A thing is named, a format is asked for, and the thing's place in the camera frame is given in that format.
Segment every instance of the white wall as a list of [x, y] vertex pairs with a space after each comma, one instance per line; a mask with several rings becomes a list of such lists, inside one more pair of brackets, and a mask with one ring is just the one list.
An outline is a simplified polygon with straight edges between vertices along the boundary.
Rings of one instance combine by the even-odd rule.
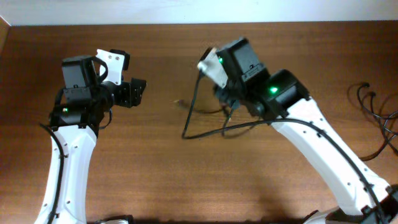
[[0, 0], [12, 26], [398, 19], [398, 0]]

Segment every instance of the black cable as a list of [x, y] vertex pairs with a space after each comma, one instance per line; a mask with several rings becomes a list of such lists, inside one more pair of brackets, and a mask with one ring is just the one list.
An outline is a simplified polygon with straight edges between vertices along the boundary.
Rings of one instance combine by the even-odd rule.
[[188, 125], [189, 125], [189, 121], [191, 120], [191, 115], [192, 115], [192, 111], [193, 111], [193, 106], [195, 106], [195, 101], [197, 100], [197, 94], [198, 94], [198, 89], [199, 89], [199, 83], [200, 83], [200, 80], [201, 80], [204, 76], [205, 76], [205, 74], [203, 74], [203, 73], [200, 71], [200, 72], [199, 72], [199, 75], [198, 75], [197, 82], [196, 82], [196, 84], [195, 84], [195, 89], [194, 89], [194, 91], [193, 91], [193, 97], [192, 97], [191, 107], [190, 107], [190, 109], [189, 109], [187, 121], [185, 122], [185, 127], [184, 127], [184, 130], [182, 131], [182, 135], [181, 135], [182, 138], [185, 137], [185, 133], [187, 132]]
[[112, 108], [109, 109], [108, 113], [109, 113], [109, 121], [108, 121], [108, 123], [105, 126], [99, 127], [98, 129], [103, 130], [112, 122]]
[[387, 117], [382, 116], [382, 115], [379, 115], [379, 114], [376, 114], [376, 113], [374, 112], [374, 107], [373, 107], [373, 99], [374, 99], [374, 97], [376, 96], [376, 93], [373, 92], [373, 91], [368, 93], [368, 94], [370, 95], [371, 99], [370, 99], [370, 110], [367, 109], [367, 108], [365, 107], [364, 103], [363, 103], [364, 98], [363, 98], [363, 100], [361, 100], [361, 97], [360, 97], [359, 93], [360, 93], [360, 91], [361, 91], [362, 88], [368, 88], [368, 87], [370, 87], [370, 85], [369, 85], [368, 83], [363, 83], [363, 84], [357, 89], [356, 96], [357, 96], [357, 99], [358, 99], [358, 101], [359, 101], [359, 104], [361, 105], [361, 108], [362, 108], [365, 112], [367, 112], [367, 113], [369, 113], [370, 115], [372, 115], [373, 118], [374, 118], [374, 119], [376, 120], [376, 122], [378, 123], [379, 128], [380, 128], [380, 131], [381, 131], [381, 134], [382, 134], [382, 136], [383, 136], [383, 138], [384, 138], [384, 142], [383, 142], [382, 146], [381, 146], [376, 152], [374, 152], [374, 153], [372, 153], [372, 154], [370, 154], [370, 155], [368, 155], [368, 156], [360, 157], [360, 159], [361, 159], [362, 161], [370, 161], [371, 159], [376, 158], [387, 146], [390, 146], [390, 148], [394, 151], [394, 153], [398, 155], [398, 149], [397, 149], [394, 145], [392, 145], [392, 143], [391, 143], [391, 141], [398, 135], [398, 133], [395, 132], [395, 131], [391, 131], [391, 130], [387, 127], [388, 121], [392, 121], [392, 120], [395, 120], [395, 119], [398, 118], [398, 116], [396, 116], [396, 114], [398, 114], [398, 111], [395, 111], [395, 112], [391, 113], [391, 114], [388, 115]]
[[384, 116], [381, 116], [381, 115], [379, 115], [379, 114], [373, 113], [372, 111], [370, 111], [369, 109], [367, 109], [367, 108], [363, 105], [363, 102], [362, 102], [362, 100], [361, 100], [361, 97], [359, 96], [359, 92], [360, 92], [361, 89], [364, 88], [364, 87], [369, 88], [369, 87], [370, 87], [370, 84], [368, 84], [368, 83], [363, 83], [363, 84], [356, 90], [356, 96], [357, 96], [357, 98], [358, 98], [359, 103], [361, 104], [362, 109], [366, 110], [369, 114], [371, 114], [371, 115], [373, 115], [374, 117], [379, 118], [379, 119], [396, 119], [396, 118], [398, 118], [398, 116], [391, 117], [391, 118], [390, 118], [390, 117], [384, 117]]
[[102, 65], [105, 68], [105, 72], [102, 75], [97, 74], [99, 76], [98, 83], [101, 83], [108, 76], [108, 66], [107, 66], [106, 62], [99, 59], [98, 57], [93, 56], [91, 59], [92, 59], [92, 61], [97, 62], [98, 64]]
[[57, 93], [57, 95], [55, 95], [55, 105], [60, 105], [61, 104], [61, 100], [62, 100], [62, 95], [63, 92], [65, 91], [66, 87], [63, 87], [62, 89], [60, 89]]
[[[178, 105], [182, 108], [190, 109], [190, 105], [185, 102], [185, 100], [178, 100], [177, 101]], [[215, 114], [219, 112], [223, 112], [225, 106], [222, 106], [221, 109], [218, 110], [200, 110], [194, 108], [192, 111], [195, 113], [200, 113], [200, 114]]]
[[[227, 124], [229, 123], [229, 121], [232, 118], [232, 114], [234, 113], [234, 109], [231, 109], [231, 111], [229, 112], [229, 115], [226, 117], [224, 124], [223, 124], [223, 128], [225, 128], [227, 126]], [[225, 130], [222, 130], [221, 135], [223, 137], [225, 137]]]
[[58, 200], [60, 198], [61, 183], [62, 183], [63, 160], [65, 159], [65, 155], [63, 153], [62, 145], [61, 145], [60, 141], [58, 140], [58, 138], [56, 137], [56, 135], [54, 134], [54, 132], [44, 124], [40, 123], [39, 125], [40, 125], [40, 127], [42, 127], [46, 132], [48, 132], [51, 135], [51, 137], [54, 139], [55, 143], [57, 143], [58, 150], [60, 151], [60, 157], [59, 157], [60, 158], [60, 168], [59, 168], [59, 172], [58, 172], [57, 189], [55, 191], [54, 203], [52, 205], [52, 209], [49, 214], [49, 221], [47, 222], [47, 224], [51, 224], [52, 221], [54, 220], [54, 217], [57, 214]]
[[227, 117], [229, 117], [229, 111], [226, 109], [226, 106], [223, 106], [222, 108], [221, 108], [221, 111], [224, 113], [224, 116], [227, 118]]
[[[234, 112], [234, 109], [231, 109], [231, 111], [229, 112], [229, 115], [227, 116], [227, 118], [226, 118], [225, 121], [224, 121], [223, 128], [225, 128], [225, 127], [227, 126], [227, 124], [229, 123], [229, 121], [231, 120], [233, 112]], [[242, 131], [242, 132], [240, 132], [240, 133], [232, 134], [232, 135], [228, 135], [228, 136], [225, 135], [225, 130], [222, 130], [221, 135], [222, 135], [225, 139], [237, 138], [237, 137], [242, 136], [243, 134], [246, 134], [248, 131], [252, 130], [254, 127], [256, 127], [256, 126], [253, 125], [253, 126], [251, 126], [250, 128], [248, 128], [248, 129], [246, 129], [246, 130], [244, 130], [244, 131]]]

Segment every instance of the wooden table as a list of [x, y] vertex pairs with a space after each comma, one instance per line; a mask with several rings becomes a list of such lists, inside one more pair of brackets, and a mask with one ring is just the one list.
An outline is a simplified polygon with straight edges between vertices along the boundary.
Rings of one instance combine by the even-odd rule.
[[[382, 143], [356, 101], [356, 84], [378, 93], [377, 110], [397, 93], [398, 22], [11, 27], [0, 59], [0, 222], [32, 223], [50, 165], [46, 123], [64, 86], [61, 61], [96, 49], [131, 54], [125, 78], [146, 79], [137, 108], [114, 107], [91, 158], [87, 220], [111, 215], [160, 220], [245, 221], [304, 217], [336, 202], [306, 159], [284, 137], [259, 126], [237, 139], [180, 138], [196, 64], [209, 46], [247, 37], [270, 72], [292, 71], [341, 137], [364, 156]], [[202, 82], [198, 108], [217, 109]], [[397, 109], [397, 96], [383, 112]], [[189, 133], [219, 128], [222, 114], [195, 114]], [[231, 124], [252, 121], [246, 109]], [[367, 163], [398, 183], [398, 157], [386, 149]]]

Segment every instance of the white bracket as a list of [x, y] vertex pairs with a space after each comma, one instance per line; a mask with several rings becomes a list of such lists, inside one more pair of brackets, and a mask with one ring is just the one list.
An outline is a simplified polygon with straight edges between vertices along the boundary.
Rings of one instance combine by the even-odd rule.
[[198, 69], [202, 71], [207, 77], [213, 80], [219, 87], [225, 88], [228, 76], [224, 70], [221, 61], [216, 54], [217, 49], [213, 48], [204, 60], [198, 63]]
[[[122, 70], [124, 64], [124, 55], [107, 52], [105, 50], [97, 49], [95, 56], [106, 63], [108, 66], [108, 76], [104, 82], [113, 82], [115, 85], [120, 85], [122, 82]], [[99, 74], [105, 72], [105, 67], [102, 65], [99, 68]]]

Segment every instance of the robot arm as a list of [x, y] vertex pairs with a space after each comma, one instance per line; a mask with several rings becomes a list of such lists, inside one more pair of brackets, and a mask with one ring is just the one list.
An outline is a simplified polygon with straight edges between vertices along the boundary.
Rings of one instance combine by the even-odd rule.
[[[131, 108], [141, 103], [145, 80], [124, 82], [129, 55], [120, 50], [97, 50], [97, 56], [67, 58], [62, 63], [65, 87], [50, 114], [52, 157], [41, 223], [86, 223], [88, 168], [104, 112], [113, 105]], [[94, 62], [101, 64], [96, 74]], [[66, 104], [61, 105], [62, 93]]]
[[300, 150], [329, 186], [339, 207], [317, 213], [308, 222], [385, 223], [397, 215], [397, 189], [345, 144], [293, 74], [281, 70], [271, 76], [246, 39], [208, 49], [198, 69], [216, 83], [215, 95], [222, 103], [230, 107], [244, 105], [252, 116], [264, 120], [280, 119], [271, 126]]

